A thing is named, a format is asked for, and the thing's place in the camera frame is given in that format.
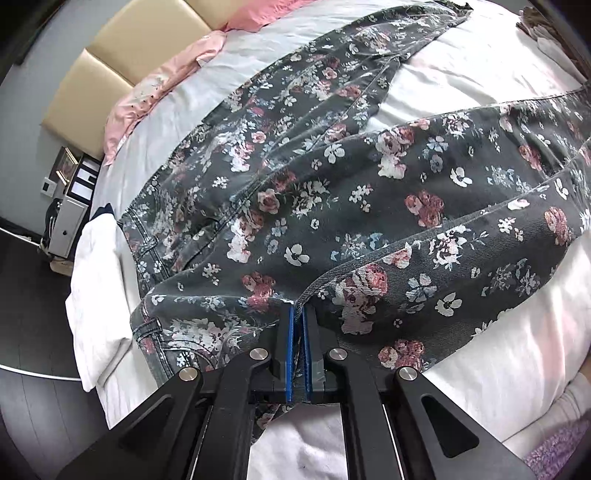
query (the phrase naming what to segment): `drawer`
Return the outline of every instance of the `drawer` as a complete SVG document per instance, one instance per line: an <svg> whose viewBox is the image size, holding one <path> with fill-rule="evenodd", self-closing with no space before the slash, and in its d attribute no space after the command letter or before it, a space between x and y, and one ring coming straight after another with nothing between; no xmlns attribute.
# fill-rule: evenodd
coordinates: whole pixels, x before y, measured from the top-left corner
<svg viewBox="0 0 591 480"><path fill-rule="evenodd" d="M49 242L51 254L62 258L68 257L86 209L87 206L84 203L68 196L64 197L51 233L51 241Z"/></svg>

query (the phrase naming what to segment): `wall outlet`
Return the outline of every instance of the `wall outlet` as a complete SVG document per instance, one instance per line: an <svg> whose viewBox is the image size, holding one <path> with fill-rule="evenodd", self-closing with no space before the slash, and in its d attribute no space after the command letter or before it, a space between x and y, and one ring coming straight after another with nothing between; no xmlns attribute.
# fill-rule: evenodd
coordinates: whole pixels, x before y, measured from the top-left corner
<svg viewBox="0 0 591 480"><path fill-rule="evenodd" d="M43 179L43 184L41 185L41 193L43 195L47 195L48 197L53 197L53 194L56 191L56 186L56 182L45 177Z"/></svg>

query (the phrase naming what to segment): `gray wall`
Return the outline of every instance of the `gray wall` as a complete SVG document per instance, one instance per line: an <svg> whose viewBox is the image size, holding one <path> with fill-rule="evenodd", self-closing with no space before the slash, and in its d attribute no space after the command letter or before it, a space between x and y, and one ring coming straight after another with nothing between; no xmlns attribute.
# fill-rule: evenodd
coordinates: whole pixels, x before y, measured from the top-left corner
<svg viewBox="0 0 591 480"><path fill-rule="evenodd" d="M61 142L40 126L41 120L80 52L128 1L69 0L24 64L13 66L0 85L0 216L5 219L43 233L51 199L40 193L41 184Z"/></svg>

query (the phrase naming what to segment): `white towel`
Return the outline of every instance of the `white towel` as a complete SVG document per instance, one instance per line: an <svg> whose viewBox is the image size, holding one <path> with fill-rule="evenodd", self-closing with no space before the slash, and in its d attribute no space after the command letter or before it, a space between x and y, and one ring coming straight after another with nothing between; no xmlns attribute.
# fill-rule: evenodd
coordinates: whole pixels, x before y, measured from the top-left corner
<svg viewBox="0 0 591 480"><path fill-rule="evenodd" d="M66 311L87 392L104 384L132 341L118 248L122 237L115 218L107 213L85 225L76 249Z"/></svg>

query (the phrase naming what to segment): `upholstered headboard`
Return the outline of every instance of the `upholstered headboard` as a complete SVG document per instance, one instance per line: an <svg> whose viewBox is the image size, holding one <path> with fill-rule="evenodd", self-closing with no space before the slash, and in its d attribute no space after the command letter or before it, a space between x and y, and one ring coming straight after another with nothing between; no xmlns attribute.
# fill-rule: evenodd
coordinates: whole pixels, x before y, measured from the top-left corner
<svg viewBox="0 0 591 480"><path fill-rule="evenodd" d="M220 28L246 0L131 0L72 65L43 126L94 158L103 156L111 108L152 70Z"/></svg>

